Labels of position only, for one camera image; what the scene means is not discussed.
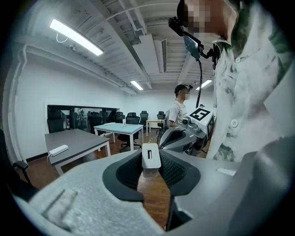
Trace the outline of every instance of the man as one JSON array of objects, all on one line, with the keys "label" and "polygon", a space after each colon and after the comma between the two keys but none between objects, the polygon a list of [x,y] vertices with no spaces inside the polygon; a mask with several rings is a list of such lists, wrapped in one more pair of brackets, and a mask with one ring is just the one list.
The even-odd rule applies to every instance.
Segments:
[{"label": "man", "polygon": [[169,128],[178,126],[179,121],[186,117],[186,106],[183,103],[189,99],[190,89],[180,84],[176,86],[174,93],[176,101],[171,106],[169,113],[166,114]]},{"label": "man", "polygon": [[189,31],[220,36],[214,42],[217,119],[207,158],[240,162],[280,136],[263,103],[288,70],[292,49],[256,0],[182,0],[177,16]]}]

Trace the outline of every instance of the white shirt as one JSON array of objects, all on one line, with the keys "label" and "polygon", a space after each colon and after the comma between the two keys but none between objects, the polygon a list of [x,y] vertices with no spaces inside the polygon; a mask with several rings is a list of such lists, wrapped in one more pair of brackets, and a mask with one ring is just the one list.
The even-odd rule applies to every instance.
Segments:
[{"label": "white shirt", "polygon": [[293,55],[257,1],[236,2],[242,17],[232,44],[216,41],[221,51],[214,81],[217,118],[207,158],[240,162],[246,153],[259,151],[280,136],[263,103],[282,80]]},{"label": "white shirt", "polygon": [[168,119],[178,124],[184,117],[186,117],[186,106],[175,101],[170,107]]}]

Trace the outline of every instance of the shirt button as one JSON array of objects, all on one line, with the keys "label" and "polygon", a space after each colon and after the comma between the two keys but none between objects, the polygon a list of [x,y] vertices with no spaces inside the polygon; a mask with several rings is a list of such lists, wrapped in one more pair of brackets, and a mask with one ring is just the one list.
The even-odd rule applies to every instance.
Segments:
[{"label": "shirt button", "polygon": [[239,125],[239,122],[236,119],[233,119],[230,124],[232,128],[236,128]]}]

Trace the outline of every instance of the fluorescent light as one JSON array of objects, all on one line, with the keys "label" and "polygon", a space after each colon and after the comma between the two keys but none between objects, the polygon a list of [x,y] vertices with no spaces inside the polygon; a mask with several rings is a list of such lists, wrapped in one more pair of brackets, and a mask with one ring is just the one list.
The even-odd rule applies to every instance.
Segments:
[{"label": "fluorescent light", "polygon": [[137,87],[139,90],[143,90],[143,88],[140,87],[140,85],[139,85],[137,82],[135,82],[135,81],[131,81],[131,83],[132,83],[135,87]]},{"label": "fluorescent light", "polygon": [[85,39],[83,36],[81,36],[77,32],[73,31],[72,29],[70,29],[69,27],[55,19],[52,20],[50,28],[81,44],[83,47],[93,52],[96,56],[99,56],[103,53],[103,51],[101,51],[96,45],[91,43],[89,40]]},{"label": "fluorescent light", "polygon": [[207,84],[210,84],[212,82],[212,80],[207,80],[205,83],[202,84],[202,88],[204,88]]}]

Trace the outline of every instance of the gray table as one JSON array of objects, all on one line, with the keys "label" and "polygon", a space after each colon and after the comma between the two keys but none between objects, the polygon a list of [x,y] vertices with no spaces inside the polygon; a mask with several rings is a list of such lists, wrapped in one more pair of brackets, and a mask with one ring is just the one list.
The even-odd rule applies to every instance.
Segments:
[{"label": "gray table", "polygon": [[53,165],[58,174],[62,175],[61,167],[74,160],[77,160],[95,150],[105,147],[107,156],[111,155],[109,139],[87,133],[82,130],[66,130],[62,132],[45,134],[47,151],[67,145],[68,150],[54,156],[49,157],[50,164]]},{"label": "gray table", "polygon": [[94,127],[95,134],[98,135],[98,130],[105,131],[105,132],[112,132],[113,133],[113,139],[115,142],[115,133],[117,134],[124,134],[130,136],[130,150],[134,150],[133,145],[133,135],[142,130],[142,143],[143,143],[143,125],[142,124],[126,124],[126,126],[123,126],[123,124],[120,123],[114,123],[109,125],[98,125]]}]

